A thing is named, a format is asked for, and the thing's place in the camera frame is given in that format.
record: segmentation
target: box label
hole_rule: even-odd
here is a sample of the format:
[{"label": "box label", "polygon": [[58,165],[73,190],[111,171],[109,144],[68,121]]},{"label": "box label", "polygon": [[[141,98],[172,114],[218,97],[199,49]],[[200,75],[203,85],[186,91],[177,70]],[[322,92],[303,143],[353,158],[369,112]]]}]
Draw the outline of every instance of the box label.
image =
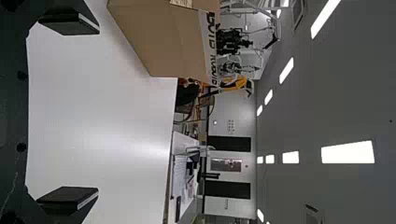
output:
[{"label": "box label", "polygon": [[210,77],[211,86],[219,87],[217,49],[216,49],[216,14],[199,12],[201,22],[202,42],[204,44],[206,74]]}]

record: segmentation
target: wall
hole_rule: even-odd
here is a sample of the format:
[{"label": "wall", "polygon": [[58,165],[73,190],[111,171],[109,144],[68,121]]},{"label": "wall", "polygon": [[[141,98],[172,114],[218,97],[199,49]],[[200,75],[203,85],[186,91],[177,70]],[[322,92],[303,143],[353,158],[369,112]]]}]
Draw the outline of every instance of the wall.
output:
[{"label": "wall", "polygon": [[[275,90],[257,119],[259,155],[300,150],[301,164],[258,166],[258,207],[272,224],[304,223],[304,203],[323,209],[326,223],[392,223],[396,9],[387,0],[344,0],[312,41],[327,0],[307,3],[295,34],[290,12],[282,13],[284,39],[257,97],[259,106]],[[279,86],[291,56],[294,70]],[[375,141],[375,165],[320,164],[321,147],[365,139]]]},{"label": "wall", "polygon": [[177,81],[150,77],[107,1],[86,2],[100,35],[36,24],[28,38],[27,186],[99,188],[86,223],[162,223]]},{"label": "wall", "polygon": [[[232,217],[254,218],[256,210],[256,123],[255,123],[255,99],[254,96],[247,98],[245,91],[231,91],[216,96],[216,106],[209,119],[209,135],[219,136],[235,136],[235,137],[251,137],[252,150],[251,153],[246,152],[211,152],[211,158],[239,159],[243,161],[242,173],[230,172],[214,172],[221,173],[220,181],[233,181],[251,183],[251,200],[235,200],[230,199],[230,208],[227,211],[215,211],[218,207],[224,210],[224,199],[206,197],[205,211],[212,215],[223,215]],[[228,133],[228,119],[234,120],[234,133]],[[232,203],[237,202],[236,208],[233,210]],[[208,203],[216,203],[218,205],[208,206]]]}]

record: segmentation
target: desk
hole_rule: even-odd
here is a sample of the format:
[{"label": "desk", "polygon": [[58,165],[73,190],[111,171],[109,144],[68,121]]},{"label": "desk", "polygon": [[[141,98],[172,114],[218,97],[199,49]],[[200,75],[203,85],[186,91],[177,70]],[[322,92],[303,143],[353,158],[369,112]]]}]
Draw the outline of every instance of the desk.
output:
[{"label": "desk", "polygon": [[[194,147],[194,146],[199,146],[199,142],[195,139],[192,139],[184,134],[178,133],[178,132],[173,132],[173,136],[172,136],[172,156],[176,155],[176,154],[180,154],[180,153],[184,153],[186,150],[186,147]],[[174,168],[174,163],[171,162],[171,171]],[[184,202],[181,203],[180,206],[180,218],[183,217],[183,215],[186,213],[187,209],[189,208],[189,206],[191,205],[192,202],[194,202],[194,198],[196,196],[197,190],[198,190],[198,184],[197,184],[197,173],[198,173],[198,169],[194,170],[194,178],[193,180],[191,180],[193,182],[193,197],[189,197],[189,193],[187,189],[183,189],[183,192],[178,193],[178,192],[174,192],[173,193],[173,198],[171,198],[172,196],[172,186],[173,183],[175,182],[175,180],[173,180],[173,172],[170,172],[170,191],[171,193],[169,194],[169,201],[168,201],[168,205],[169,205],[169,212],[168,212],[168,223],[176,223],[176,210],[177,210],[177,197],[181,196],[182,193],[184,193],[185,195],[185,200]]]}]

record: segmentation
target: metal frame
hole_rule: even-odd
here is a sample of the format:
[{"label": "metal frame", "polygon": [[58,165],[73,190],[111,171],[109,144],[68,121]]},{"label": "metal frame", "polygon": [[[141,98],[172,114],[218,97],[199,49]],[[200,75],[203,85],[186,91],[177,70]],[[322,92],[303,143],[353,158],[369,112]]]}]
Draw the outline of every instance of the metal frame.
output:
[{"label": "metal frame", "polygon": [[62,26],[59,13],[67,9],[67,35],[99,34],[76,15],[99,26],[83,0],[0,0],[0,224],[8,223],[82,223],[96,199],[72,216],[48,215],[25,187],[28,155],[29,73],[26,38],[29,30],[44,15]]}]

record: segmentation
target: rectangular ceiling light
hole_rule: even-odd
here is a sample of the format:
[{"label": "rectangular ceiling light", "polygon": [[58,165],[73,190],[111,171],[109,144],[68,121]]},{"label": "rectangular ceiling light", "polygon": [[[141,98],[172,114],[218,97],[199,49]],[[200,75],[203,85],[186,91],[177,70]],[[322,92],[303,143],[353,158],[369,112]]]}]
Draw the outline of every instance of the rectangular ceiling light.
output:
[{"label": "rectangular ceiling light", "polygon": [[258,157],[257,164],[263,164],[263,163],[264,163],[264,157]]},{"label": "rectangular ceiling light", "polygon": [[326,23],[326,21],[330,18],[340,2],[341,0],[329,0],[329,2],[327,2],[326,6],[321,10],[320,14],[318,15],[317,19],[314,21],[314,24],[311,27],[312,39],[317,36],[324,23]]},{"label": "rectangular ceiling light", "polygon": [[265,96],[265,100],[264,100],[265,105],[268,105],[270,103],[270,101],[272,100],[273,96],[274,96],[274,91],[270,90],[268,92],[267,96]]},{"label": "rectangular ceiling light", "polygon": [[323,147],[321,158],[323,163],[375,163],[373,142]]},{"label": "rectangular ceiling light", "polygon": [[288,64],[286,64],[286,67],[283,69],[282,73],[279,76],[280,85],[282,85],[282,83],[288,77],[288,75],[290,74],[291,70],[293,70],[293,68],[294,68],[294,58],[290,58]]},{"label": "rectangular ceiling light", "polygon": [[264,214],[262,213],[262,210],[257,209],[257,217],[261,222],[264,222]]},{"label": "rectangular ceiling light", "polygon": [[300,163],[300,153],[298,151],[283,153],[282,162],[286,164]]},{"label": "rectangular ceiling light", "polygon": [[266,164],[274,164],[275,163],[275,155],[268,155],[265,157]]},{"label": "rectangular ceiling light", "polygon": [[262,105],[257,109],[257,117],[262,113]]}]

